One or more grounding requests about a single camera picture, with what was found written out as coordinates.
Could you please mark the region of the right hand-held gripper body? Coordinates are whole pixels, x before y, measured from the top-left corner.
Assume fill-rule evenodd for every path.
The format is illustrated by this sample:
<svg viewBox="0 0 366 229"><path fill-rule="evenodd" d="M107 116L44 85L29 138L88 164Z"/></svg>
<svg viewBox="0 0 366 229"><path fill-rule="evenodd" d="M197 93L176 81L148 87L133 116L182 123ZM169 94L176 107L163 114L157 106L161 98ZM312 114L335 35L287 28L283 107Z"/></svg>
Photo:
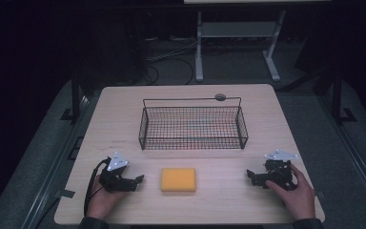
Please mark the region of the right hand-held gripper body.
<svg viewBox="0 0 366 229"><path fill-rule="evenodd" d="M293 182L293 172L291 169L292 159L298 159L298 155L290 154L276 149L264 156L266 173L258 174L256 178L273 181L286 191L294 190L296 185Z"/></svg>

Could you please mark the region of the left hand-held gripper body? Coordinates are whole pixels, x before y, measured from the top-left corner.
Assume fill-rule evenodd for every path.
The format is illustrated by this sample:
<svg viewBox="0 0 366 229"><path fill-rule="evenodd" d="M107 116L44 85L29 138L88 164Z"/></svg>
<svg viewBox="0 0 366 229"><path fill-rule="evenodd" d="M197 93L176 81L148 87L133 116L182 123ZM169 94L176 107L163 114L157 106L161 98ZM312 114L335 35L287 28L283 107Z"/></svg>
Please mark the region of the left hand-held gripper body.
<svg viewBox="0 0 366 229"><path fill-rule="evenodd" d="M106 167L102 170L99 182L103 188L110 193L128 192L127 185L129 179L123 178L122 174L127 168L129 161L115 152L106 162Z"/></svg>

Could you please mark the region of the person's left hand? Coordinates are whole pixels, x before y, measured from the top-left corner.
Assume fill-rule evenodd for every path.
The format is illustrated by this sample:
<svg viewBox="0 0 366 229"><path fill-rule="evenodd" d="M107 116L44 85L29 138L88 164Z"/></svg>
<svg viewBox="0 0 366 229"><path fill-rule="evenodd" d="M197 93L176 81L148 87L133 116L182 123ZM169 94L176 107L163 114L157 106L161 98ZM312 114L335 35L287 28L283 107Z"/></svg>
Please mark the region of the person's left hand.
<svg viewBox="0 0 366 229"><path fill-rule="evenodd" d="M114 209L118 202L125 198L129 192L107 192L99 182L97 176L91 190L91 200L88 204L86 216L89 218L104 220Z"/></svg>

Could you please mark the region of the person's right hand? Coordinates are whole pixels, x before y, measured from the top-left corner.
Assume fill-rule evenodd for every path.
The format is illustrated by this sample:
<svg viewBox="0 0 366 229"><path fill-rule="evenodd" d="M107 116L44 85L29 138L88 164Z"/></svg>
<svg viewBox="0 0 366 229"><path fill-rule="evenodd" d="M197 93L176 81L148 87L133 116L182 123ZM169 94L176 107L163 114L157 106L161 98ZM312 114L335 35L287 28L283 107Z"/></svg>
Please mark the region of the person's right hand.
<svg viewBox="0 0 366 229"><path fill-rule="evenodd" d="M284 202L286 208L295 220L315 218L315 192L306 177L294 165L291 170L297 179L297 187L286 191L273 181L265 184L273 190Z"/></svg>

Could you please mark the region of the yellow sponge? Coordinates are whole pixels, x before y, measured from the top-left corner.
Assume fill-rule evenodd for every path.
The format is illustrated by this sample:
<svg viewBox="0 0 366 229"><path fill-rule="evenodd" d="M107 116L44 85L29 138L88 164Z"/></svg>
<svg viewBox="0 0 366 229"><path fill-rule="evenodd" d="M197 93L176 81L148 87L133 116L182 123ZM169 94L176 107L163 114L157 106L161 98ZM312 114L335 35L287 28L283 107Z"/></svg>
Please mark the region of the yellow sponge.
<svg viewBox="0 0 366 229"><path fill-rule="evenodd" d="M163 168L162 192L194 192L196 190L195 168Z"/></svg>

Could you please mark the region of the white metal stand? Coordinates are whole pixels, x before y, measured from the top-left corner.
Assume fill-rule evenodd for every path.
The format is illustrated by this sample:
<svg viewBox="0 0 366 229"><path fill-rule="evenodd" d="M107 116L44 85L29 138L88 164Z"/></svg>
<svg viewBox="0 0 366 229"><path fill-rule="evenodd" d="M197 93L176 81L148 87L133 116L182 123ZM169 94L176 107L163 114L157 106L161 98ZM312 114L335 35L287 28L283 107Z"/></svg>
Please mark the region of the white metal stand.
<svg viewBox="0 0 366 229"><path fill-rule="evenodd" d="M262 52L270 76L274 82L280 80L273 54L286 11L281 10L275 21L266 22L204 22L202 12L197 14L196 52L194 55L195 80L204 80L202 61L202 42L206 38L270 38L269 48Z"/></svg>

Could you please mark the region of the aluminium floor rail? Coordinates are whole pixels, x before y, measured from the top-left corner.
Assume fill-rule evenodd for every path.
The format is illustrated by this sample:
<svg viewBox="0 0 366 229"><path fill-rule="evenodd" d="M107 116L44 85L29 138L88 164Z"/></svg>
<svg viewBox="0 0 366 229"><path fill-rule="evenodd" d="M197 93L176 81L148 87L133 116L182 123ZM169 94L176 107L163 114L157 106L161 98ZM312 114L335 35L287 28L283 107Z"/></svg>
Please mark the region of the aluminium floor rail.
<svg viewBox="0 0 366 229"><path fill-rule="evenodd" d="M347 131L344 129L345 123L357 123L356 117L353 115L350 109L344 109L344 116L336 117L332 112L332 104L324 96L318 98L319 104L324 108L325 113L331 120L332 125L335 127L337 134L339 135L346 151L352 161L353 166L366 188L366 164L363 158L359 154L359 151L353 141L350 139Z"/></svg>
<svg viewBox="0 0 366 229"><path fill-rule="evenodd" d="M43 212L45 210L45 206L49 201L52 185L54 184L58 170L63 163L63 161L67 158L67 156L71 153L71 146L74 143L72 138L74 137L77 126L79 123L79 117L73 118L73 115L70 112L74 112L74 110L79 111L79 115L84 115L86 107L89 105L89 100L83 95L81 100L76 103L76 107L72 109L66 109L65 114L70 117L71 125L67 134L57 151L53 163L48 170L48 173L43 181L43 184L32 203L32 206L23 222L21 229L36 229L38 227L38 221L43 217Z"/></svg>

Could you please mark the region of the black metal stand post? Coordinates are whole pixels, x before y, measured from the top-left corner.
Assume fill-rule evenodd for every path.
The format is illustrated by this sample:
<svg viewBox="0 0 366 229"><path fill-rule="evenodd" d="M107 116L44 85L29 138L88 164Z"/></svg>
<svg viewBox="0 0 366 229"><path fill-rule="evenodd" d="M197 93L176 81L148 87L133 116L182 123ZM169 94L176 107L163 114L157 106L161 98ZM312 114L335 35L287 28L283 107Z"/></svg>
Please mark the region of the black metal stand post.
<svg viewBox="0 0 366 229"><path fill-rule="evenodd" d="M64 110L61 120L68 120L71 125L75 124L80 116L80 102L79 74L74 73L71 78L71 107Z"/></svg>
<svg viewBox="0 0 366 229"><path fill-rule="evenodd" d="M338 125L345 122L356 122L356 117L349 108L341 107L342 77L339 70L335 70L332 90L332 116Z"/></svg>

